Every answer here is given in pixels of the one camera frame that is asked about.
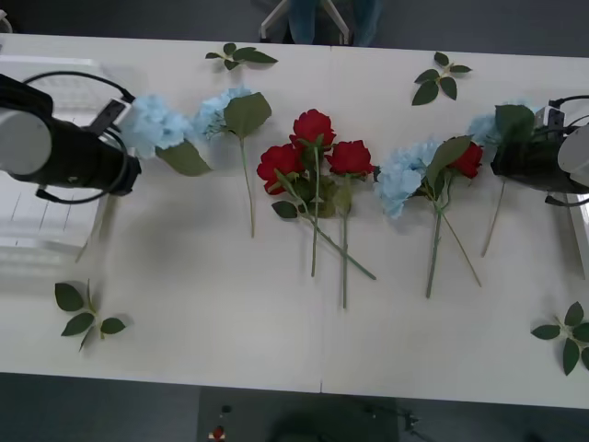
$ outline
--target person's leg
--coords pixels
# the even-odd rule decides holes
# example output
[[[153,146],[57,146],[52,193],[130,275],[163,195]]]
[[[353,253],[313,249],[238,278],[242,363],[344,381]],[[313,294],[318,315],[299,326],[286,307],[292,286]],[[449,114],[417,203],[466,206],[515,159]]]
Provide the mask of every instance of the person's leg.
[[[370,45],[376,35],[383,0],[353,0],[353,14],[356,19],[354,46]]]
[[[291,0],[288,23],[297,44],[313,44],[319,0]]]

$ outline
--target chair leg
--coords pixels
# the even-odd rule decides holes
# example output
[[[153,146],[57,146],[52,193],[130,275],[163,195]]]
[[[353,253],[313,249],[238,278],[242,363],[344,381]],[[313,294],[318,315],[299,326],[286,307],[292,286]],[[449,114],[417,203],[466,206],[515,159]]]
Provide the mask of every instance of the chair leg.
[[[343,21],[343,18],[338,11],[338,8],[333,5],[331,0],[321,0],[321,4],[327,11],[328,15],[331,19],[335,22],[336,26],[341,32],[341,36],[343,37],[343,44],[348,45],[350,44],[350,28],[346,25],[346,22]]]
[[[266,19],[262,22],[260,26],[260,38],[262,40],[268,39],[268,28],[272,26],[276,21],[286,15],[288,12],[288,2],[289,0],[282,0],[279,5],[277,5],[274,10],[266,17]]]

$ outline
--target blue hydrangea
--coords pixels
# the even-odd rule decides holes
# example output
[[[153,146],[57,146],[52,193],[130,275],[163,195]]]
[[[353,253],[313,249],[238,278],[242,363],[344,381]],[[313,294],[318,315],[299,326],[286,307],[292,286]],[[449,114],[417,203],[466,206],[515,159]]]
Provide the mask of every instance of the blue hydrangea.
[[[134,147],[138,157],[150,158],[156,154],[156,146],[168,149],[182,143],[191,123],[170,109],[161,97],[150,95],[133,102],[132,112],[120,129],[123,142]]]
[[[375,194],[388,216],[395,219],[401,215],[405,201],[422,185],[425,171],[439,146],[440,143],[429,139],[410,149],[393,152],[382,165]]]
[[[524,99],[507,101],[505,104],[523,105],[536,113],[538,108],[532,108]],[[495,114],[488,113],[475,117],[468,127],[468,134],[472,135],[472,141],[484,149],[483,160],[492,161],[497,153],[497,147],[501,142],[501,134],[495,125]]]
[[[251,95],[251,91],[240,86],[226,90],[223,94],[202,102],[201,108],[192,119],[194,135],[201,141],[208,141],[225,127],[224,110],[232,99]]]

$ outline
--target black cable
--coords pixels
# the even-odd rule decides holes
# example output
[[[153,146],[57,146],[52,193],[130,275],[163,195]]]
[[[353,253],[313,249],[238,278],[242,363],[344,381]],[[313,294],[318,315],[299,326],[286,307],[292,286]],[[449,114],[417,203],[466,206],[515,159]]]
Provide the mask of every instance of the black cable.
[[[90,78],[91,80],[99,81],[100,83],[104,83],[105,85],[109,85],[114,87],[119,92],[122,93],[122,97],[128,103],[132,103],[135,100],[135,96],[125,89],[123,86],[116,84],[114,81],[107,80],[106,78],[102,78],[101,76],[94,76],[92,74],[87,74],[86,72],[76,72],[76,71],[50,71],[44,72],[42,74],[38,74],[36,76],[30,76],[26,80],[23,80],[23,84],[28,85],[33,81],[41,80],[42,78],[46,78],[48,76],[82,76],[83,78]]]
[[[117,134],[115,134],[113,131],[109,131],[108,129],[105,131],[105,134],[107,134],[112,139],[114,139],[119,144],[119,147],[121,148],[121,151],[122,151],[121,171],[119,171],[119,175],[117,176],[117,178],[112,182],[112,184],[106,190],[99,192],[94,196],[90,196],[89,198],[85,198],[82,200],[62,200],[61,198],[58,198],[57,196],[51,195],[50,193],[46,192],[44,189],[38,189],[36,192],[36,195],[44,200],[51,201],[52,203],[77,205],[77,204],[91,203],[91,202],[96,201],[97,199],[102,198],[103,196],[113,192],[117,188],[117,186],[121,183],[122,179],[125,176],[125,173],[127,172],[127,168],[129,166],[129,156],[127,155],[127,146],[125,145],[125,143],[121,140],[121,138]]]

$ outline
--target floor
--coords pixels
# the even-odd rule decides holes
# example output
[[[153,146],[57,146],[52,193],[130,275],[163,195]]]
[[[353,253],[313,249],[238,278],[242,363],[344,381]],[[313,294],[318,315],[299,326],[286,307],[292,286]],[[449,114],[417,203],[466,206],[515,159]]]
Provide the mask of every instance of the floor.
[[[589,56],[589,2],[584,0],[384,1],[376,47]],[[278,0],[0,0],[0,7],[20,31],[27,33],[257,41],[261,21],[277,3]],[[349,6],[343,0],[338,4],[344,18],[352,23]],[[329,21],[323,17],[319,23],[323,33],[319,39],[334,40],[336,32]],[[282,23],[272,30],[274,41],[282,40],[284,28]],[[228,442],[259,442],[270,431],[278,408],[285,411],[302,406],[318,410],[315,404],[332,401],[342,407],[342,413],[355,413],[354,419],[346,421],[364,425],[346,432],[347,436],[362,428],[365,441],[420,440],[403,431],[402,418],[398,420],[398,437],[383,433],[397,428],[397,419],[391,413],[404,409],[421,417],[416,429],[423,440],[433,442],[589,440],[589,411],[579,410],[391,400],[386,407],[379,402],[381,408],[371,409],[370,417],[375,420],[368,424],[365,407],[360,413],[360,408],[353,408],[350,398],[326,395],[8,374],[0,375],[0,391],[2,442],[204,442],[209,429],[218,424],[219,407],[225,402],[242,404],[231,412],[230,418],[225,415],[227,429],[233,428],[237,435],[229,437]]]

